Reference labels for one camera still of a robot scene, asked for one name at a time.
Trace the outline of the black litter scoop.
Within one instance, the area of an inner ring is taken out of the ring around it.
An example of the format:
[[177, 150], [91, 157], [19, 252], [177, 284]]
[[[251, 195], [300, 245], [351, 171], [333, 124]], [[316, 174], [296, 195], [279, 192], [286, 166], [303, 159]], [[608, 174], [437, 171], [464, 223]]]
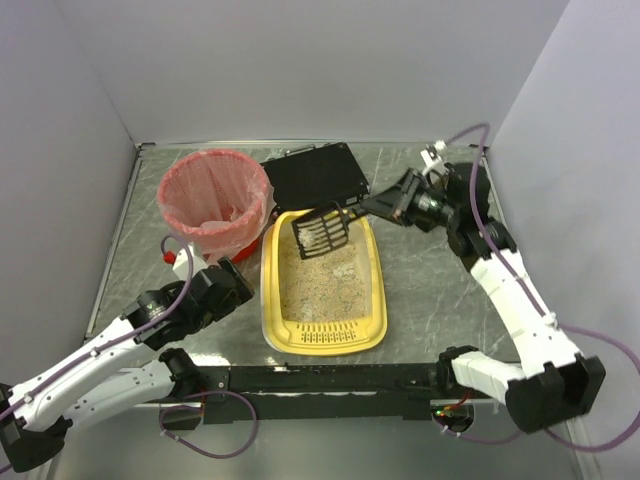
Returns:
[[330, 201], [296, 218], [291, 225], [300, 258], [310, 260], [345, 247], [349, 225], [367, 214], [359, 205], [343, 208]]

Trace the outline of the yellow litter box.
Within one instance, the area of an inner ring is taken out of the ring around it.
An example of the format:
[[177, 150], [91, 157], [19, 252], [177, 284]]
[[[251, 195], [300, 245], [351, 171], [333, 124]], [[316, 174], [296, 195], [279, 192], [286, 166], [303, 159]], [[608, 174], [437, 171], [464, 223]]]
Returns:
[[342, 356], [377, 346], [388, 328], [383, 274], [369, 222], [351, 225], [346, 248], [303, 261], [286, 212], [262, 247], [261, 306], [265, 340], [304, 356]]

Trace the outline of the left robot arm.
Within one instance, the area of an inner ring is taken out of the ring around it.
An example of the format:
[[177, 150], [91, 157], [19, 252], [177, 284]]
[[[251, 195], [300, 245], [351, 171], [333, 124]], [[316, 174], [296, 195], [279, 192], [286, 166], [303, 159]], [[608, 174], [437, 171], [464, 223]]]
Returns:
[[1, 387], [1, 446], [9, 468], [53, 459], [68, 433], [152, 400], [197, 396], [203, 383], [177, 342], [254, 296], [227, 258], [141, 293], [99, 335], [47, 371]]

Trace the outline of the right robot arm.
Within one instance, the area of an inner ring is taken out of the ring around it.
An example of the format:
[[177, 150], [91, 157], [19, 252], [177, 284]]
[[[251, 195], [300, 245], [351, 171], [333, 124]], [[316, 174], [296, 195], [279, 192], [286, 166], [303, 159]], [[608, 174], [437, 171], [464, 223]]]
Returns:
[[560, 328], [524, 266], [506, 226], [490, 213], [491, 182], [483, 166], [448, 163], [436, 182], [410, 168], [360, 209], [424, 232], [442, 228], [450, 250], [481, 287], [512, 340], [519, 361], [505, 363], [476, 347], [439, 356], [443, 392], [466, 387], [506, 406], [519, 430], [534, 433], [589, 413], [606, 370]]

